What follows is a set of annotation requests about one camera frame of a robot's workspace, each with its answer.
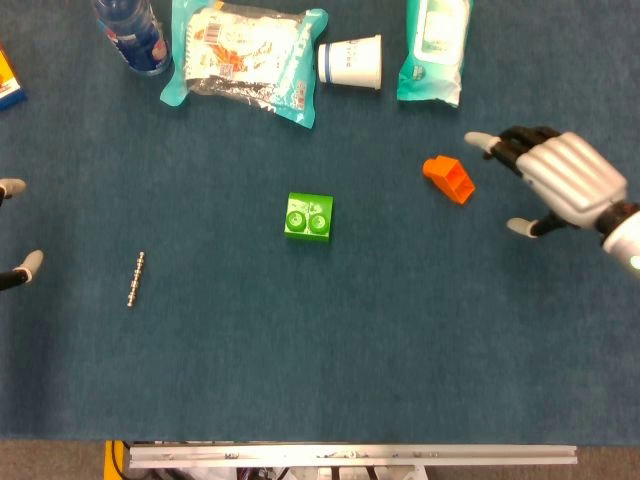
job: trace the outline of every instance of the plastic water bottle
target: plastic water bottle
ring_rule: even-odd
[[[152,76],[171,63],[149,0],[92,0],[98,25],[137,73]]]

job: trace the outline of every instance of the wet wipes package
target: wet wipes package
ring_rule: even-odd
[[[408,0],[409,56],[398,100],[443,100],[457,107],[473,0]]]
[[[173,8],[176,71],[164,102],[177,106],[188,91],[224,95],[311,128],[313,43],[327,24],[324,10],[289,15],[206,0]]]

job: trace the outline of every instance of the green lego brick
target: green lego brick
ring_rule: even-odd
[[[290,238],[328,242],[332,211],[333,197],[290,193],[284,234]]]

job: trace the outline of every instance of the orange toy block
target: orange toy block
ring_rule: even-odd
[[[422,173],[433,180],[447,197],[460,205],[464,205],[476,189],[460,161],[455,158],[444,155],[429,158],[422,166]]]

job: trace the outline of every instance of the snack package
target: snack package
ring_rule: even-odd
[[[24,89],[11,70],[7,54],[0,45],[0,110],[26,99]]]
[[[398,100],[444,100],[457,107],[473,0],[408,0],[409,56]]]
[[[224,95],[313,126],[315,39],[329,16],[288,15],[216,0],[173,0],[175,72],[160,99]]]

